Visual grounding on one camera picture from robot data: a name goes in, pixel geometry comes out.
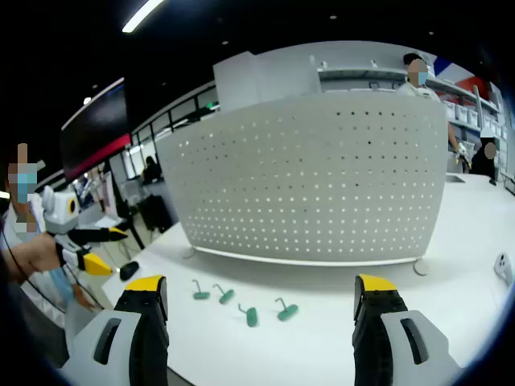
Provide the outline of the person's left hand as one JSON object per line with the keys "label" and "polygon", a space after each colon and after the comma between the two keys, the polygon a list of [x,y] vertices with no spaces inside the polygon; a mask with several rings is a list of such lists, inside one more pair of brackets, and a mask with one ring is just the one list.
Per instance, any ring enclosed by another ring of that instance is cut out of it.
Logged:
{"label": "person's left hand", "polygon": [[52,271],[60,267],[55,238],[46,232],[20,244],[18,249],[17,257],[28,277],[33,273]]}

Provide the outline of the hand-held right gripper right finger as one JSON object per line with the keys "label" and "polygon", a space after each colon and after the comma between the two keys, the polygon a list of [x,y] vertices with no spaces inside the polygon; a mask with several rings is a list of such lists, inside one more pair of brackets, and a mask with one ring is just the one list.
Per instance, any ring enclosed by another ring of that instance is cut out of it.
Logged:
{"label": "hand-held right gripper right finger", "polygon": [[355,385],[451,385],[463,372],[445,334],[391,281],[356,276],[353,321]]}

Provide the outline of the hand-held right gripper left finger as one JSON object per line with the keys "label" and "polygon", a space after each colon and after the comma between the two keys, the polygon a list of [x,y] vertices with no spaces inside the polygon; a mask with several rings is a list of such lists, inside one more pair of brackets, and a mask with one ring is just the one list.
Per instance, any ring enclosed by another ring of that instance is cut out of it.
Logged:
{"label": "hand-held right gripper left finger", "polygon": [[167,320],[166,278],[132,281],[74,338],[60,373],[70,385],[166,385]]}

